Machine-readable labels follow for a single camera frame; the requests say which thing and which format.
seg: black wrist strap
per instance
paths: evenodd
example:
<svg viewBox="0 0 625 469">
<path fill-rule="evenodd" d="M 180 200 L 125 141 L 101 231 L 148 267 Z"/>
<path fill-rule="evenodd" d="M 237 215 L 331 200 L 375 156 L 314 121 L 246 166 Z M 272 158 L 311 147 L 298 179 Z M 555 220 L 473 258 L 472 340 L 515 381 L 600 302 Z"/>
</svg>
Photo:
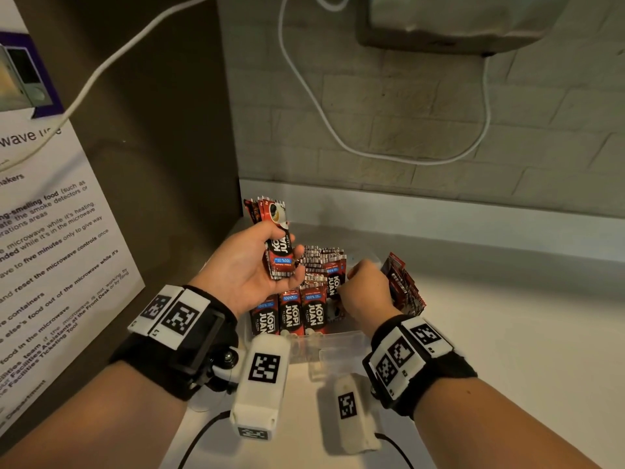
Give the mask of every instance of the black wrist strap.
<svg viewBox="0 0 625 469">
<path fill-rule="evenodd" d="M 363 365 L 372 389 L 383 407 L 403 417 L 412 418 L 423 395 L 439 378 L 478 376 L 449 341 L 420 317 L 388 319 L 374 333 L 371 348 Z"/>
<path fill-rule="evenodd" d="M 170 348 L 147 335 L 133 333 L 118 347 L 109 363 L 127 362 L 168 393 L 186 402 L 212 376 L 211 355 L 230 347 L 236 348 L 239 340 L 236 316 L 226 305 L 195 286 L 187 285 L 184 289 L 207 299 L 209 305 L 201 310 L 202 314 L 177 348 Z M 175 304 L 176 300 L 171 301 L 167 310 L 161 311 L 160 319 L 167 316 L 172 308 L 174 314 Z"/>
</svg>

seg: purple border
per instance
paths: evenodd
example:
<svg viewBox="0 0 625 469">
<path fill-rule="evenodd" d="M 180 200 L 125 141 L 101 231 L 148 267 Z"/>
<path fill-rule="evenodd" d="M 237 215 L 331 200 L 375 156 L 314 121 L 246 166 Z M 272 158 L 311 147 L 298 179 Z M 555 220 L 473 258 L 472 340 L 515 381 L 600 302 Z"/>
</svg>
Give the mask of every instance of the purple border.
<svg viewBox="0 0 625 469">
<path fill-rule="evenodd" d="M 63 104 L 61 103 L 61 98 L 54 88 L 52 79 L 50 78 L 48 70 L 43 64 L 41 57 L 39 56 L 39 52 L 37 51 L 37 48 L 35 47 L 35 43 L 33 42 L 31 36 L 29 34 L 23 33 L 9 33 L 0 31 L 0 44 L 5 46 L 18 46 L 27 48 L 28 53 L 31 55 L 31 58 L 35 63 L 35 67 L 39 72 L 39 77 L 41 77 L 43 85 L 46 86 L 46 89 L 48 90 L 48 95 L 50 95 L 50 99 L 52 99 L 52 105 L 35 107 L 35 113 L 33 114 L 33 118 L 35 119 L 51 117 L 53 115 L 61 115 L 65 111 L 65 109 L 63 108 Z"/>
</svg>

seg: hand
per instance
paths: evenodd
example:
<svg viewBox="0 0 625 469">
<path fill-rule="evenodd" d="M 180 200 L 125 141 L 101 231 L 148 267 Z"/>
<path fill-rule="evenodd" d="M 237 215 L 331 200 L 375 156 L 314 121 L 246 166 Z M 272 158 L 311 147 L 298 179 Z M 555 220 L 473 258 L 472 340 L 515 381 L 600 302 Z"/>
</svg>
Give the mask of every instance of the hand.
<svg viewBox="0 0 625 469">
<path fill-rule="evenodd" d="M 362 260 L 353 267 L 347 283 L 338 291 L 345 311 L 369 337 L 382 323 L 399 314 L 393 307 L 388 278 L 370 260 Z"/>
<path fill-rule="evenodd" d="M 299 286 L 304 281 L 302 265 L 289 278 L 275 281 L 270 278 L 263 263 L 265 241 L 277 240 L 285 232 L 272 222 L 260 222 L 234 234 L 220 245 L 198 275 L 189 282 L 219 299 L 234 315 L 239 316 L 261 304 L 271 294 Z M 304 246 L 294 249 L 300 258 Z"/>
</svg>

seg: wristband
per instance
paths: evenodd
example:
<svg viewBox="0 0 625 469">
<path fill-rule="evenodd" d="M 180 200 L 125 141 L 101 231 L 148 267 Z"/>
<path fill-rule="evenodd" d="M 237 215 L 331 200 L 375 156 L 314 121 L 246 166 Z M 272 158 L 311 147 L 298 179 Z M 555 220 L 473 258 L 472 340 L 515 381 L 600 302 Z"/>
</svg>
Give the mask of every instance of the wristband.
<svg viewBox="0 0 625 469">
<path fill-rule="evenodd" d="M 371 339 L 363 360 L 372 391 L 383 407 L 412 418 L 419 400 L 439 378 L 478 374 L 422 317 L 393 316 Z"/>
<path fill-rule="evenodd" d="M 238 346 L 236 323 L 230 309 L 206 291 L 166 285 L 128 326 L 132 334 L 109 363 L 127 362 L 168 393 L 188 401 L 211 377 L 216 379 L 211 356 Z"/>
</svg>

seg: person's left hand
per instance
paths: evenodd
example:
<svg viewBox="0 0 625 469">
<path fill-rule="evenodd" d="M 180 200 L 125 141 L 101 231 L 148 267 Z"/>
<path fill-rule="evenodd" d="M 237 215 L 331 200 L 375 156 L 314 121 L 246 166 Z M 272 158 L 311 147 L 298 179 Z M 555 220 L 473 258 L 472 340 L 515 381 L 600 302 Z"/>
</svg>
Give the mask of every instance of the person's left hand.
<svg viewBox="0 0 625 469">
<path fill-rule="evenodd" d="M 212 294 L 239 316 L 261 304 L 268 296 L 296 288 L 304 281 L 304 266 L 299 265 L 289 278 L 270 278 L 263 262 L 265 242 L 278 240 L 285 232 L 272 222 L 260 222 L 228 238 L 189 284 Z M 294 248 L 295 258 L 304 246 Z"/>
</svg>

